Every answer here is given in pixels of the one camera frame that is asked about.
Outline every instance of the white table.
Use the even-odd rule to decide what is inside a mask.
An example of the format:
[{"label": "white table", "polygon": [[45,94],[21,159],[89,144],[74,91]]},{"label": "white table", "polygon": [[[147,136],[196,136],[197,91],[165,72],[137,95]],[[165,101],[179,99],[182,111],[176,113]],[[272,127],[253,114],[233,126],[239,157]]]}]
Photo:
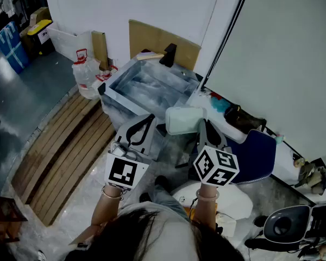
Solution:
[{"label": "white table", "polygon": [[[235,140],[238,143],[245,141],[247,135],[227,123],[223,113],[218,112],[212,107],[210,97],[206,96],[204,93],[200,91],[193,93],[188,101],[188,104],[205,108],[208,112],[208,119],[213,122],[227,137]],[[293,154],[294,151],[287,144],[282,142],[281,144],[277,145],[274,170],[272,173],[272,175],[276,176],[276,178],[279,178],[290,186],[298,182],[299,176],[299,168],[293,166]],[[320,196],[311,194],[310,188],[301,187],[296,190],[312,202],[318,203],[326,201],[326,191],[322,196]]]}]

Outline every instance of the gray pants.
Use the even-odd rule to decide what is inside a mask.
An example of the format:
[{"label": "gray pants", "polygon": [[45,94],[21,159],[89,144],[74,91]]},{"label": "gray pants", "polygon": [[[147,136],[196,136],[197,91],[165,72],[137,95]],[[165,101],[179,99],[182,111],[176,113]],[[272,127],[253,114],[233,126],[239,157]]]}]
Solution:
[{"label": "gray pants", "polygon": [[190,222],[189,216],[187,215],[184,207],[161,185],[155,185],[154,189],[149,192],[149,196],[153,203],[172,209],[174,212],[182,216],[185,220]]}]

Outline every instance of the white plastic lid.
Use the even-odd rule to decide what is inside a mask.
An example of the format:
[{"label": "white plastic lid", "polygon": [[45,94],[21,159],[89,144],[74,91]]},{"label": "white plastic lid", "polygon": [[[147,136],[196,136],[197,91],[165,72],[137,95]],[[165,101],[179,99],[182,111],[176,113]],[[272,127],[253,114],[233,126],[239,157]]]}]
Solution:
[{"label": "white plastic lid", "polygon": [[166,130],[170,135],[196,133],[201,119],[208,119],[203,107],[169,107],[165,112]]}]

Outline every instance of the black bin with yellow lid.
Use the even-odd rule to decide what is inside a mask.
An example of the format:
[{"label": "black bin with yellow lid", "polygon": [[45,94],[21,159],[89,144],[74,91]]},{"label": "black bin with yellow lid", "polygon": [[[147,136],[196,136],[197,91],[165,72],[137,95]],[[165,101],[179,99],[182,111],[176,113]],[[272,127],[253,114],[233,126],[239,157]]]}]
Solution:
[{"label": "black bin with yellow lid", "polygon": [[41,20],[28,31],[28,36],[32,38],[35,46],[42,55],[47,55],[55,50],[46,29],[51,23],[51,20]]}]

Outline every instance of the blue-green floor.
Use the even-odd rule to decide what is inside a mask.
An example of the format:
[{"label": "blue-green floor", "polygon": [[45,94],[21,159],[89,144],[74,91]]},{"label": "blue-green floor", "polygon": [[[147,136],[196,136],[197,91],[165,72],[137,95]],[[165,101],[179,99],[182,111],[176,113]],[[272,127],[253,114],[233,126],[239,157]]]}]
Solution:
[{"label": "blue-green floor", "polygon": [[0,192],[15,157],[75,80],[72,62],[57,52],[17,74],[0,53]]}]

